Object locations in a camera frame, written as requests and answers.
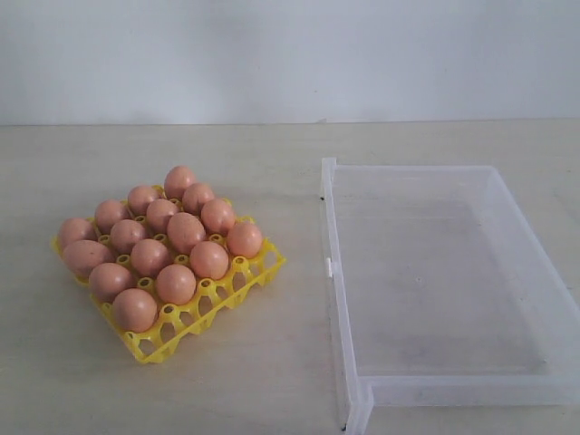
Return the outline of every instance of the plastic egg tray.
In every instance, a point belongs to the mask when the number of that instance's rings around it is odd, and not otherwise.
[[[162,187],[154,187],[163,192]],[[180,207],[177,200],[172,199],[172,201]],[[132,217],[139,222],[147,223],[144,216]],[[254,222],[254,219],[250,216],[243,216],[238,217],[237,221]],[[95,230],[97,234],[100,234],[96,226]],[[174,263],[189,267],[189,256],[175,253],[166,235],[157,234],[153,238],[169,247]],[[226,244],[226,240],[219,234],[210,235],[209,240],[222,246]],[[109,246],[110,238],[108,235],[100,235],[99,242]],[[56,237],[53,237],[51,246],[59,256],[62,256]],[[91,295],[91,300],[139,363],[163,363],[175,352],[179,341],[184,336],[197,335],[206,331],[212,325],[219,310],[224,307],[236,308],[244,302],[250,288],[254,285],[264,286],[272,281],[280,266],[285,262],[285,258],[267,238],[264,239],[260,252],[254,258],[234,256],[230,257],[230,260],[230,268],[223,278],[199,280],[195,295],[191,301],[183,305],[162,303],[155,292],[154,279],[149,277],[139,279],[137,287],[153,295],[159,308],[157,321],[144,333],[123,331],[112,318],[111,304],[102,303],[93,295]],[[116,261],[134,272],[131,268],[130,256],[117,256]],[[89,284],[86,278],[76,276],[75,279],[82,286]]]

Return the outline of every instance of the tabletop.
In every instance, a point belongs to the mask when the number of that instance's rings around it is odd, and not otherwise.
[[[493,165],[580,301],[580,121],[0,128],[0,421],[42,434],[338,434],[321,158]],[[287,257],[276,279],[140,365],[49,242],[68,217],[193,168]],[[580,407],[390,408],[368,433],[576,434]]]

